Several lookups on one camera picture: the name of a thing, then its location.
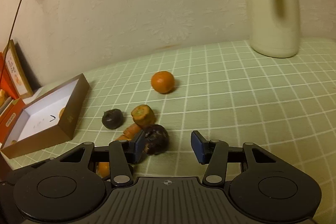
tangerine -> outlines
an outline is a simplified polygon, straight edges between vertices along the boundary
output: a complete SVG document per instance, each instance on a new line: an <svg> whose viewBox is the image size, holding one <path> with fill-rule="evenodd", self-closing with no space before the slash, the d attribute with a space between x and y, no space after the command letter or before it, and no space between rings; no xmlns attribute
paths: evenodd
<svg viewBox="0 0 336 224"><path fill-rule="evenodd" d="M174 76L168 71L159 71L152 76L151 85L155 91L165 94L175 86Z"/></svg>
<svg viewBox="0 0 336 224"><path fill-rule="evenodd" d="M110 174L110 163L109 162L98 163L98 173L102 177L108 176Z"/></svg>

framed picture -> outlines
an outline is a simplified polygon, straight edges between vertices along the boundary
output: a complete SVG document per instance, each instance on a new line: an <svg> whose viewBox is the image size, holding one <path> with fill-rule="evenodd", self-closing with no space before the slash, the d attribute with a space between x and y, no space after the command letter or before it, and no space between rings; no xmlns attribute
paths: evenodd
<svg viewBox="0 0 336 224"><path fill-rule="evenodd" d="M25 73L22 70L20 61L17 57L14 41L10 40L9 48L6 56L6 67L14 84L14 87L20 98L28 98L33 96L33 91L27 81Z"/></svg>

open cardboard box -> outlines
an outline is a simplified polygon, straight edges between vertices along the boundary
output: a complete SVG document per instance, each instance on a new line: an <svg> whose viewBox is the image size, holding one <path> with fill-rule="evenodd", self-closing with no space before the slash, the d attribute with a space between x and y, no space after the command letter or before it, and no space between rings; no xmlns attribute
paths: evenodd
<svg viewBox="0 0 336 224"><path fill-rule="evenodd" d="M26 105L0 151L12 159L71 140L88 89L80 74Z"/></svg>

carrot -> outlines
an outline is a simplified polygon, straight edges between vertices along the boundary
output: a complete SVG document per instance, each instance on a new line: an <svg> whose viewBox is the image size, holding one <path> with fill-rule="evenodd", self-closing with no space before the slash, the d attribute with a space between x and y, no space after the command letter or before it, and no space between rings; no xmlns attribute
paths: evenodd
<svg viewBox="0 0 336 224"><path fill-rule="evenodd" d="M141 128L136 123L134 123L124 130L124 135L127 138L132 139L140 130Z"/></svg>
<svg viewBox="0 0 336 224"><path fill-rule="evenodd" d="M116 141L118 141L118 140L127 140L127 141L130 141L131 139L130 139L130 138L127 138L125 135L120 135L120 136L116 139Z"/></svg>
<svg viewBox="0 0 336 224"><path fill-rule="evenodd" d="M154 124L156 117L153 110L148 105L139 105L131 112L133 121L142 129L150 124Z"/></svg>

white thermos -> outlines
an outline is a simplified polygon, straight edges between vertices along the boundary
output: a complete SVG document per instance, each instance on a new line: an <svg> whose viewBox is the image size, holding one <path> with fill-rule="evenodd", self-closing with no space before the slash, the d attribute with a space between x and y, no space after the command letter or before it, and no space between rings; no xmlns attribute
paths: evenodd
<svg viewBox="0 0 336 224"><path fill-rule="evenodd" d="M299 50L299 0L246 0L250 45L257 52L278 58Z"/></svg>

